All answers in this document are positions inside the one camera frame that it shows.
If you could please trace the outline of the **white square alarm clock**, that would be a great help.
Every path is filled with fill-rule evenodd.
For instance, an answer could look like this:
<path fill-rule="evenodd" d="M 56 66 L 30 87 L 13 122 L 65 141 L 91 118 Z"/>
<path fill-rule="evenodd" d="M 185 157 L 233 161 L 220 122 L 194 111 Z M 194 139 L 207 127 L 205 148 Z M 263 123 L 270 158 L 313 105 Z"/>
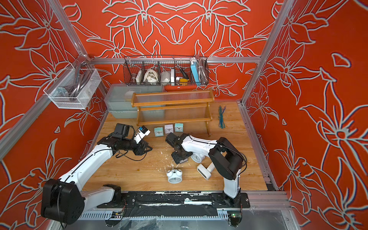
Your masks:
<path fill-rule="evenodd" d="M 165 125 L 164 126 L 164 132 L 165 132 L 165 134 L 174 133 L 173 124 Z"/>

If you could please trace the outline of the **mint square alarm clock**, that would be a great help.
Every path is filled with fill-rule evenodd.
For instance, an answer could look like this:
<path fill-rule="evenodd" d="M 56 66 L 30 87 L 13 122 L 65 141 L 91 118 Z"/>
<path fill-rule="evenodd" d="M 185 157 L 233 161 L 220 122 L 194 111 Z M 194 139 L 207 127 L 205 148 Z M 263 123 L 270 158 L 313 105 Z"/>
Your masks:
<path fill-rule="evenodd" d="M 163 127 L 155 127 L 154 128 L 154 135 L 155 135 L 155 137 L 162 137 L 162 136 L 164 136 Z"/>

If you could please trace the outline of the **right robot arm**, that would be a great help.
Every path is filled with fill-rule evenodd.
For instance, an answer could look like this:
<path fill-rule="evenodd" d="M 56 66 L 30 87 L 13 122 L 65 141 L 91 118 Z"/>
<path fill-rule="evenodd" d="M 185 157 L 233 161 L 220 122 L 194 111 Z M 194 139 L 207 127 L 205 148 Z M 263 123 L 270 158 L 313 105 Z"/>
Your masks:
<path fill-rule="evenodd" d="M 248 161 L 226 138 L 204 140 L 186 133 L 181 136 L 169 133 L 165 141 L 174 149 L 172 158 L 176 164 L 191 158 L 199 164 L 197 171 L 207 180 L 216 169 L 224 179 L 223 199 L 229 203 L 236 202 L 241 191 L 240 174 Z"/>

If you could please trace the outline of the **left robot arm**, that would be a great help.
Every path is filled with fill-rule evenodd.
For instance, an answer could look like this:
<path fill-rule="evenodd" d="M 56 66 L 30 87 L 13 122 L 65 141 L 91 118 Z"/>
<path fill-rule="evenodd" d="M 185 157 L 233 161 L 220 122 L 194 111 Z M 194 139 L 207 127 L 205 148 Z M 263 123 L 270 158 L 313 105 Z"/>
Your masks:
<path fill-rule="evenodd" d="M 121 188 L 106 184 L 100 189 L 84 192 L 82 189 L 91 176 L 111 157 L 122 157 L 121 150 L 145 155 L 152 150 L 144 137 L 150 131 L 141 126 L 127 138 L 130 125 L 118 123 L 114 132 L 98 141 L 94 149 L 75 167 L 59 179 L 49 179 L 44 184 L 41 202 L 41 216 L 71 225 L 80 216 L 99 205 L 120 206 L 123 203 Z"/>

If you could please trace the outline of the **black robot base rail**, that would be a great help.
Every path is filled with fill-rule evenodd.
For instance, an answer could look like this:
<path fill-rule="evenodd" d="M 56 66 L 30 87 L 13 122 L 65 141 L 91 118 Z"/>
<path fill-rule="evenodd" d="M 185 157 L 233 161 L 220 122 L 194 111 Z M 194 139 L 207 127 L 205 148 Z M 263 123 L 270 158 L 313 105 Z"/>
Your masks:
<path fill-rule="evenodd" d="M 248 195 L 242 192 L 236 198 L 226 198 L 219 191 L 134 191 L 122 193 L 120 202 L 97 208 L 122 211 L 129 218 L 222 218 L 228 213 L 240 214 L 250 206 Z"/>

